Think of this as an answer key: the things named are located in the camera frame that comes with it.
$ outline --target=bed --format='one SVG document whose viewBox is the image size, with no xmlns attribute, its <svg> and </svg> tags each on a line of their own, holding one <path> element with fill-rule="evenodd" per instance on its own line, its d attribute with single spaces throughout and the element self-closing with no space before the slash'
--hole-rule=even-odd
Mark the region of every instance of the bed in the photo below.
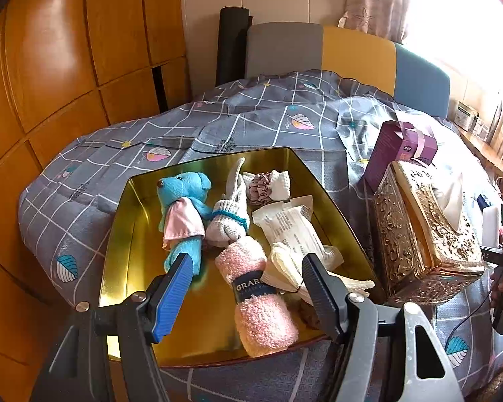
<svg viewBox="0 0 503 402">
<path fill-rule="evenodd" d="M 409 115 L 432 128 L 439 147 L 435 165 L 448 173 L 462 170 L 464 210 L 480 237 L 482 216 L 475 199 L 484 194 L 497 204 L 499 194 L 459 136 L 442 123 L 448 96 L 448 77 L 401 45 L 315 24 L 256 25 L 248 32 L 244 79 L 68 145 L 21 195 L 21 233 L 68 302 L 97 303 L 113 214 L 129 177 L 220 153 L 290 146 L 373 261 L 378 248 L 372 194 L 361 176 L 382 122 Z M 430 310 L 443 343 L 484 300 L 488 275 Z M 503 367 L 503 336 L 491 328 L 488 302 L 455 336 L 447 353 L 467 395 Z M 261 400 L 313 400 L 325 379 L 327 344 L 269 358 L 260 368 L 251 362 L 195 369 L 193 379 L 188 371 L 164 369 L 162 376 L 169 389 L 180 392 L 184 386 L 184 392 L 192 389 L 205 400 L 256 400 L 259 395 Z M 274 373 L 280 370 L 284 379 Z M 224 387 L 220 376 L 239 379 L 239 388 Z"/>
</svg>

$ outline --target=black yoga mat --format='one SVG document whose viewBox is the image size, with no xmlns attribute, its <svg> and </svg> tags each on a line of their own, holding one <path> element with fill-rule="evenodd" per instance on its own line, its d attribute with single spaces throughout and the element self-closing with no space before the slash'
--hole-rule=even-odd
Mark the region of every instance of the black yoga mat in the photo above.
<svg viewBox="0 0 503 402">
<path fill-rule="evenodd" d="M 252 17 L 248 9 L 224 7 L 220 10 L 216 86 L 244 78 L 246 39 L 250 25 Z"/>
</svg>

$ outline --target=blue teddy bear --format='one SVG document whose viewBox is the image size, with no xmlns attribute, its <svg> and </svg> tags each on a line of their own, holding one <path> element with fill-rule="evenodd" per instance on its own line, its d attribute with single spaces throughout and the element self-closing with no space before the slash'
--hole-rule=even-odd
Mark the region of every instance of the blue teddy bear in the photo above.
<svg viewBox="0 0 503 402">
<path fill-rule="evenodd" d="M 193 260 L 193 274 L 200 272 L 201 240 L 205 236 L 203 219 L 210 219 L 212 209 L 205 205 L 211 182 L 201 172 L 185 172 L 157 182 L 157 195 L 162 207 L 158 225 L 164 233 L 164 249 L 171 249 L 164 262 L 165 271 L 186 252 Z"/>
</svg>

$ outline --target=gold metal tray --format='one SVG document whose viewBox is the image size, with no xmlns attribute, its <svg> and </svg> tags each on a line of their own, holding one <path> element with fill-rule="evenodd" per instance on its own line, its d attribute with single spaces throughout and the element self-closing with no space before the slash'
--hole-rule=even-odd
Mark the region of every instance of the gold metal tray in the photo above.
<svg viewBox="0 0 503 402">
<path fill-rule="evenodd" d="M 157 180 L 182 172 L 203 172 L 212 182 L 207 199 L 212 207 L 224 193 L 229 170 L 241 157 L 246 158 L 242 168 L 245 171 L 289 171 L 291 196 L 313 196 L 312 225 L 322 243 L 338 247 L 343 254 L 345 261 L 336 271 L 354 279 L 372 279 L 377 286 L 371 291 L 371 299 L 384 302 L 385 293 L 337 206 L 290 148 L 272 148 L 200 159 L 132 177 L 119 201 L 110 233 L 101 306 L 122 302 L 133 292 L 145 290 L 156 275 L 164 272 L 167 251 L 162 249 L 162 234 L 157 228 L 161 217 Z M 268 255 L 270 246 L 261 229 L 252 224 L 249 234 L 261 243 Z M 203 251 L 201 273 L 192 281 L 171 334 L 153 345 L 160 366 L 191 367 L 249 359 L 235 327 L 232 289 L 214 263 L 220 251 L 217 248 Z M 300 300 L 292 296 L 293 301 Z M 289 308 L 298 309 L 294 304 Z M 306 327 L 296 311 L 291 312 L 300 330 L 298 345 L 323 336 L 321 331 Z M 116 337 L 108 338 L 108 352 L 110 357 L 119 359 Z"/>
</svg>

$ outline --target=purple scrunchie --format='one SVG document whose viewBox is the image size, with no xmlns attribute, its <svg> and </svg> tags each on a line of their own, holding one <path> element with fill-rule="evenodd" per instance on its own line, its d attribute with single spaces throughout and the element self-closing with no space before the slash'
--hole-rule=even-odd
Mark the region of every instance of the purple scrunchie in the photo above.
<svg viewBox="0 0 503 402">
<path fill-rule="evenodd" d="M 270 198 L 269 184 L 270 174 L 260 173 L 253 177 L 250 184 L 250 202 L 253 205 L 264 206 L 273 202 Z"/>
</svg>

